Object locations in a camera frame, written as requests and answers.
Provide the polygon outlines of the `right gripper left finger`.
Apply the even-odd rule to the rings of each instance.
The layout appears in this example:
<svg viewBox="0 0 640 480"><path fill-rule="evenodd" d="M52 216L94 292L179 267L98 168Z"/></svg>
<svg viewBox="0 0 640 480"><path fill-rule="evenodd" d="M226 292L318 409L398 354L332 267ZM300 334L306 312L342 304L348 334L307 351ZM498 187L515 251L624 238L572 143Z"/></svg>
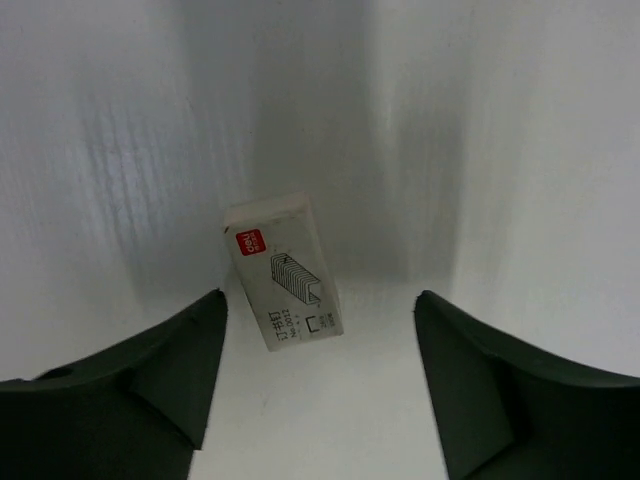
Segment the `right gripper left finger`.
<svg viewBox="0 0 640 480"><path fill-rule="evenodd" d="M186 479L226 333L213 290L84 359L1 384L4 479Z"/></svg>

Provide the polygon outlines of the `white staples box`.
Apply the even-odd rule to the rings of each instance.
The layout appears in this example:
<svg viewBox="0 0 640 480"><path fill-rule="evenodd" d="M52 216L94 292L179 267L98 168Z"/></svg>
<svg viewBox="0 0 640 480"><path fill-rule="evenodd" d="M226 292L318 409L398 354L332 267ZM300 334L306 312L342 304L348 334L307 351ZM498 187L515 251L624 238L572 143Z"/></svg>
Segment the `white staples box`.
<svg viewBox="0 0 640 480"><path fill-rule="evenodd" d="M344 333L335 282L306 194L232 206L223 230L269 351Z"/></svg>

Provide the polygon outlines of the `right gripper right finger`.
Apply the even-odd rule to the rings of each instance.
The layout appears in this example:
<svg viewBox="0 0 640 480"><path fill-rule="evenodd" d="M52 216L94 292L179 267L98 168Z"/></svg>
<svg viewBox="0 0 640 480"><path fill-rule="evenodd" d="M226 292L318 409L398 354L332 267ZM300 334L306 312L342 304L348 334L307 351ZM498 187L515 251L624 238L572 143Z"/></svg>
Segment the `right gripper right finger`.
<svg viewBox="0 0 640 480"><path fill-rule="evenodd" d="M638 378L544 351L432 291L414 319L449 478L638 478Z"/></svg>

